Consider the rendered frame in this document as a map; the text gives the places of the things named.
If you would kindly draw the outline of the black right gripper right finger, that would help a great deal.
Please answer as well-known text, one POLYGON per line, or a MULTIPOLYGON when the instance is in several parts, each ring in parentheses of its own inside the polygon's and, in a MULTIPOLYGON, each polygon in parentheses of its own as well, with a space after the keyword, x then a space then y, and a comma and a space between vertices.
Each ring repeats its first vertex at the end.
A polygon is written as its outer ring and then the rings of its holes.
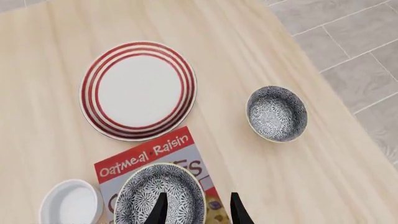
POLYGON ((230 209, 233 224, 254 224, 237 192, 231 193, 230 209))

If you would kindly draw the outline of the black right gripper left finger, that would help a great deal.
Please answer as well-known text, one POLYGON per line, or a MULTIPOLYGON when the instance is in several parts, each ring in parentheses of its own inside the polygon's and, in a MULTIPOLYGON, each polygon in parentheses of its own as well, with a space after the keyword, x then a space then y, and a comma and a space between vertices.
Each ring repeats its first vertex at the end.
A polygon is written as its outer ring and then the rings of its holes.
POLYGON ((167 209, 167 194, 162 192, 147 218, 147 224, 165 224, 167 218, 167 209))

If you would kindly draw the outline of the black patterned bowl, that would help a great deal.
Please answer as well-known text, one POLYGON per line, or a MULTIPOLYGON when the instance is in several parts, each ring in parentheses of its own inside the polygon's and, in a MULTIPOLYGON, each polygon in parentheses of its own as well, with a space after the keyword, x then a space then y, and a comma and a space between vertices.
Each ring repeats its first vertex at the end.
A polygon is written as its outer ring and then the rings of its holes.
POLYGON ((165 224, 205 224, 205 193, 185 168, 161 162, 138 169, 122 186, 114 224, 144 224, 161 193, 167 194, 165 224))
POLYGON ((307 110, 299 96, 274 85, 251 94, 246 103, 246 118, 256 134, 277 143, 299 138, 308 124, 307 110))

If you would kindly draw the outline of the red oatmeal raisin cookies box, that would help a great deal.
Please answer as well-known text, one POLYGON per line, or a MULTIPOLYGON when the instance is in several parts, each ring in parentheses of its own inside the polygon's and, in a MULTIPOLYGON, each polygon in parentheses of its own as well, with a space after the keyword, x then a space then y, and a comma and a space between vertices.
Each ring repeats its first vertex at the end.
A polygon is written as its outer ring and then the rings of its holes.
POLYGON ((139 168, 158 162, 182 166, 197 178, 208 209, 205 224, 232 224, 186 126, 94 164, 109 224, 114 224, 114 206, 123 184, 139 168))

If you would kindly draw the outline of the white plate with red rings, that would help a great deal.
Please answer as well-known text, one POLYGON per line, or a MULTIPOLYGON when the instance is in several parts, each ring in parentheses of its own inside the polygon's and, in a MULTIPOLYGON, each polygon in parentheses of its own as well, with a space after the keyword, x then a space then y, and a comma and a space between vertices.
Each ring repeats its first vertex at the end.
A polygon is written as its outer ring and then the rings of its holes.
POLYGON ((138 40, 108 50, 90 65, 79 104, 97 132, 139 142, 176 128, 193 108, 197 90, 194 69, 182 54, 138 40))

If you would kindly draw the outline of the small white ramekin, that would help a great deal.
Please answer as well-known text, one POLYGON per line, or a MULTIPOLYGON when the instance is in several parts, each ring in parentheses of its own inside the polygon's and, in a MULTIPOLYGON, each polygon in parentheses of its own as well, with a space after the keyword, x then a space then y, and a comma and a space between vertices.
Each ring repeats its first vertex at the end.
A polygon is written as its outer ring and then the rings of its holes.
POLYGON ((103 214, 99 190, 81 179, 59 182, 39 208, 39 224, 96 224, 103 214))

